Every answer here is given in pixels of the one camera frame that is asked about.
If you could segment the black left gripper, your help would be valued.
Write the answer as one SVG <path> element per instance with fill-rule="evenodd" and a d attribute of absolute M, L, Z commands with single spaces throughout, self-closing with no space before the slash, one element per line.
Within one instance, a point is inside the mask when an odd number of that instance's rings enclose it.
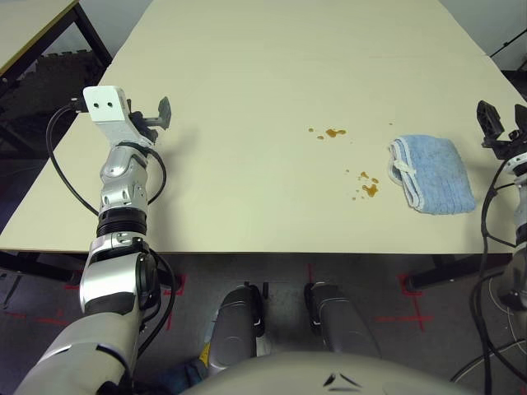
<path fill-rule="evenodd" d="M 158 131 L 155 128 L 167 129 L 170 126 L 171 107 L 169 98 L 165 96 L 160 100 L 157 118 L 144 118 L 140 111 L 130 113 L 128 118 L 141 136 L 149 142 L 155 142 L 158 138 Z"/>

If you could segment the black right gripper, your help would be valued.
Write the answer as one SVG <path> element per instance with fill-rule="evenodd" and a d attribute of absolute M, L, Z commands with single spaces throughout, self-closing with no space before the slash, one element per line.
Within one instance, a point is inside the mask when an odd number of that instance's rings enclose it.
<path fill-rule="evenodd" d="M 509 160 L 526 153 L 527 108 L 515 105 L 515 123 L 517 129 L 508 134 L 508 140 L 500 140 L 504 132 L 497 109 L 484 100 L 477 105 L 476 115 L 483 131 L 482 147 L 491 149 L 498 160 Z"/>

